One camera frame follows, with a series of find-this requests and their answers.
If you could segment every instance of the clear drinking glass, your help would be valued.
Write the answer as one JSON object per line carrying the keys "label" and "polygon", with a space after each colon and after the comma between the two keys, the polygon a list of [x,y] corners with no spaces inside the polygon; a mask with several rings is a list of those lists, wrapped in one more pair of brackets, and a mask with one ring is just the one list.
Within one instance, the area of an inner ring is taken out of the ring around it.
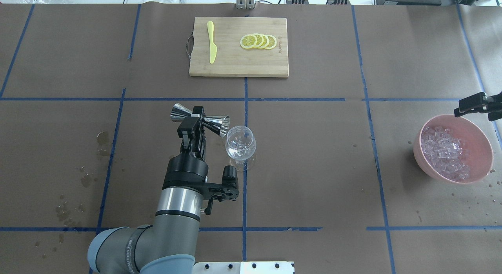
{"label": "clear drinking glass", "polygon": [[231,165],[235,166],[237,171],[249,170],[253,165],[253,154],[256,151],[253,132],[246,126],[229,129],[226,134],[225,149],[231,157]]}

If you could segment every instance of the white bracket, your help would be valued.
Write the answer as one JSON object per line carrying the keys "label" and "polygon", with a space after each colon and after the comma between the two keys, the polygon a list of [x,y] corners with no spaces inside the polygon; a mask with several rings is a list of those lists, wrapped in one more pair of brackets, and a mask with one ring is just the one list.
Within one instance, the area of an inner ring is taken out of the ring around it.
{"label": "white bracket", "polygon": [[192,274],[294,274],[291,261],[227,261],[196,263]]}
{"label": "white bracket", "polygon": [[237,9],[255,9],[255,0],[237,0]]}

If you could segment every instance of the ice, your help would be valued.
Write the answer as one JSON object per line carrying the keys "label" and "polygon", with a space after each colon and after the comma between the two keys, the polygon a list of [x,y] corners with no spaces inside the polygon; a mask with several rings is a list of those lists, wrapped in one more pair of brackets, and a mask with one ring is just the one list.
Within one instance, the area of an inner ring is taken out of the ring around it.
{"label": "ice", "polygon": [[469,150],[464,140],[453,135],[450,128],[426,127],[422,131],[421,147],[425,159],[439,174],[452,181],[465,181],[470,173],[466,164]]}

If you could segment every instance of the wooden cutting board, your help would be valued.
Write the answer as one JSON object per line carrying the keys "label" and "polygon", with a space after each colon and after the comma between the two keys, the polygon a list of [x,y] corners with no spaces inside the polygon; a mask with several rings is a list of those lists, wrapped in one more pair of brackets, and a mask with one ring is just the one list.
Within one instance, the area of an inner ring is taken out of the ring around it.
{"label": "wooden cutting board", "polygon": [[[216,60],[209,63],[207,22],[215,24]],[[243,49],[240,39],[247,34],[273,35],[275,48]],[[278,77],[289,75],[286,18],[196,17],[193,28],[190,76]]]}

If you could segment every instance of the yellow knife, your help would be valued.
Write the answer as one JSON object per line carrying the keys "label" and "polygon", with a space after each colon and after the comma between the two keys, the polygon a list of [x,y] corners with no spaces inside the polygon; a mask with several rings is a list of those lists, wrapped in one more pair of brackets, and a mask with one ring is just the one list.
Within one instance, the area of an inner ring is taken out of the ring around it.
{"label": "yellow knife", "polygon": [[213,64],[218,51],[218,47],[215,45],[215,24],[213,21],[207,22],[207,32],[209,34],[209,62]]}

